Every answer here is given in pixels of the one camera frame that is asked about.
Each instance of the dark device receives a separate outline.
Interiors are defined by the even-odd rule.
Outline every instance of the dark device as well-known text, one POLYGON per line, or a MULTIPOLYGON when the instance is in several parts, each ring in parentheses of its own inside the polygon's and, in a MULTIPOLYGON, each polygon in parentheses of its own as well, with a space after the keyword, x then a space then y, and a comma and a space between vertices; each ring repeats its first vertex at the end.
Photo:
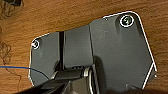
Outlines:
POLYGON ((109 89, 123 92, 130 86, 144 89, 156 76, 140 18, 131 11, 46 34, 32 44, 30 67, 51 79, 30 70, 34 87, 20 92, 23 94, 103 94, 109 89))
POLYGON ((4 1, 6 1, 9 4, 14 5, 14 6, 20 6, 20 4, 21 4, 21 0, 4 0, 4 1))

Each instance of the gap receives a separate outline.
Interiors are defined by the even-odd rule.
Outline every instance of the gap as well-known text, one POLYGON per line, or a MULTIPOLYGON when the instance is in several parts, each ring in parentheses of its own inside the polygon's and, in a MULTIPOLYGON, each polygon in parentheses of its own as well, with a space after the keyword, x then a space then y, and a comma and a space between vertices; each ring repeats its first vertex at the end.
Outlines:
POLYGON ((60 70, 64 70, 63 64, 63 51, 64 51, 64 31, 59 32, 59 49, 60 49, 60 70))

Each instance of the wooden table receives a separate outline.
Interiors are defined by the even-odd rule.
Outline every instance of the wooden table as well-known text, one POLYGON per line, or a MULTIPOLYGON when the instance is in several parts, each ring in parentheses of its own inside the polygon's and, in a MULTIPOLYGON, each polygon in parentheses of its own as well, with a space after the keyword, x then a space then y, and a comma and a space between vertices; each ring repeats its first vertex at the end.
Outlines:
MULTIPOLYGON (((157 65, 158 77, 145 89, 168 90, 167 0, 24 0, 21 11, 0 20, 2 42, 12 47, 9 65, 29 67, 30 44, 40 35, 87 25, 123 11, 134 11, 141 17, 157 65)), ((19 90, 32 86, 28 70, 10 70, 22 75, 19 90)), ((0 93, 17 92, 18 81, 18 76, 0 69, 0 93)))

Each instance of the rectangular plate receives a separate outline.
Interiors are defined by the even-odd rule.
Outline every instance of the rectangular plate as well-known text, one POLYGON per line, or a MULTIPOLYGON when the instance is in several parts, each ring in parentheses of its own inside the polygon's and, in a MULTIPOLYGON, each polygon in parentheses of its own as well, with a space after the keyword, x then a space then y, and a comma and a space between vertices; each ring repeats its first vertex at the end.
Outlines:
POLYGON ((127 85, 144 88, 154 61, 138 15, 126 12, 94 20, 90 32, 100 93, 122 92, 127 85), (130 27, 120 23, 125 15, 134 19, 130 27))

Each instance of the silver screw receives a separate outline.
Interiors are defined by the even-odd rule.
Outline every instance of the silver screw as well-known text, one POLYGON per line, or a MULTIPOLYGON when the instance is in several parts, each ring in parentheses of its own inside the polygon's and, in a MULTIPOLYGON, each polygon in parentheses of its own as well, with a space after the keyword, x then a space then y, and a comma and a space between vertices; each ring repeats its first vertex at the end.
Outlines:
POLYGON ((130 15, 124 15, 120 19, 120 24, 123 27, 130 27, 130 26, 132 26, 133 23, 134 23, 134 18, 130 15))

